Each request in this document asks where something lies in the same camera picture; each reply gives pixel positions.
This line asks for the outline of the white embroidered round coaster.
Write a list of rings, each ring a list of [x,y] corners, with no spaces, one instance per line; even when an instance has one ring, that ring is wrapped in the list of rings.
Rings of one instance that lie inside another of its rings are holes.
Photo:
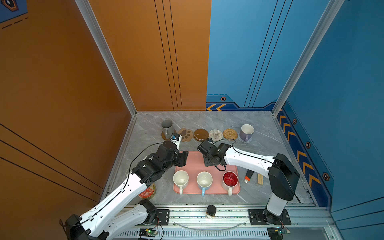
[[[223,139],[223,133],[220,130],[211,130],[209,132],[209,137],[213,142],[217,142]]]

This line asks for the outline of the plain brown round coaster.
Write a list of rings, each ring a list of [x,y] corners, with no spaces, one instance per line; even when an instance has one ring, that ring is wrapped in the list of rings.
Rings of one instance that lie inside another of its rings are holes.
[[[164,132],[161,133],[161,137],[163,138],[164,141],[170,141],[170,140],[178,140],[179,134],[176,132],[172,133],[172,135],[169,138],[166,138]]]

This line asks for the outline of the brown coaster with scratches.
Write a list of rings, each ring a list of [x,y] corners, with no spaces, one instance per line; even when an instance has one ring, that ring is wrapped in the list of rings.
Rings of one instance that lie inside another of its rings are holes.
[[[209,138],[209,132],[205,129],[197,129],[194,131],[194,139],[199,142],[203,142]]]

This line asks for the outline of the woven rattan round coaster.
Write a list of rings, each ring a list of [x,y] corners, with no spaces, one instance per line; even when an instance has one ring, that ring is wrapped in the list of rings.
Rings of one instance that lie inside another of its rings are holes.
[[[223,138],[236,140],[238,138],[238,133],[234,129],[225,129],[223,131]]]

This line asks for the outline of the cork paw-shaped coaster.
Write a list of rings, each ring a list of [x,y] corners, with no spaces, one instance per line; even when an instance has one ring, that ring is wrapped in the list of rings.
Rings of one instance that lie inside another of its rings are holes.
[[[181,138],[182,142],[189,142],[194,138],[194,131],[186,128],[182,128],[177,132]]]

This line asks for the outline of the grey mug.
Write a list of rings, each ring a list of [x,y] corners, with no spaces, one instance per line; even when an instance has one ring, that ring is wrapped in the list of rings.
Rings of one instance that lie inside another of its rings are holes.
[[[165,120],[161,123],[162,132],[164,132],[166,138],[169,138],[174,133],[173,121]]]

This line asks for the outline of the grey-blue knitted round coaster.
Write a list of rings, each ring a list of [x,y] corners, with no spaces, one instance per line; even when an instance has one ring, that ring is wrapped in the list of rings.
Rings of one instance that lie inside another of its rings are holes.
[[[247,140],[243,140],[242,138],[238,137],[238,140],[242,143],[245,143],[245,144],[248,144],[250,143],[252,140],[253,140],[253,137],[250,137],[249,139]]]

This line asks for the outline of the purple mug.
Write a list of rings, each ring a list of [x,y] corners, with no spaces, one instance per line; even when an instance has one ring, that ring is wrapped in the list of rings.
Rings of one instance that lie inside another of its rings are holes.
[[[247,140],[250,137],[253,137],[254,132],[255,132],[255,129],[252,125],[244,124],[241,126],[239,137],[242,138],[243,140]]]

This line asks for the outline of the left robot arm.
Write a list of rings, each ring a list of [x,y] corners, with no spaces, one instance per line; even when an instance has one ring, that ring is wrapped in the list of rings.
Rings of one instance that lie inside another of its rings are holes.
[[[61,226],[69,240],[112,240],[126,229],[150,224],[156,207],[149,200],[123,214],[120,211],[144,192],[173,166],[184,167],[189,153],[179,151],[179,144],[163,142],[156,153],[150,154],[129,171],[127,178],[98,205],[81,216],[72,215]]]

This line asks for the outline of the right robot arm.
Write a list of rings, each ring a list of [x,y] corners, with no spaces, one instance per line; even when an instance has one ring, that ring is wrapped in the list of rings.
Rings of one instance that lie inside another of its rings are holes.
[[[210,138],[200,143],[197,150],[204,156],[207,167],[237,166],[268,178],[272,193],[262,213],[263,221],[267,225],[279,225],[283,222],[286,218],[285,207],[296,196],[300,179],[299,172],[285,155],[262,156],[225,143],[215,146]]]

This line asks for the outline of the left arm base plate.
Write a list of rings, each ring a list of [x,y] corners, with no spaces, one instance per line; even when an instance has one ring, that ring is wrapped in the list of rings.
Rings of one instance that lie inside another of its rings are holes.
[[[150,213],[146,220],[142,223],[142,226],[155,226],[160,224],[167,226],[170,219],[170,210],[168,209],[157,209],[155,212]]]

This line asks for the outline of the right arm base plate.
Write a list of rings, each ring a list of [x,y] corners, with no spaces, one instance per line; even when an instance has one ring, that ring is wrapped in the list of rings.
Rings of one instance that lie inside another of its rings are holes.
[[[267,209],[249,209],[249,219],[252,226],[256,225],[285,225],[292,224],[288,211],[283,209],[281,215],[275,216],[267,211]]]

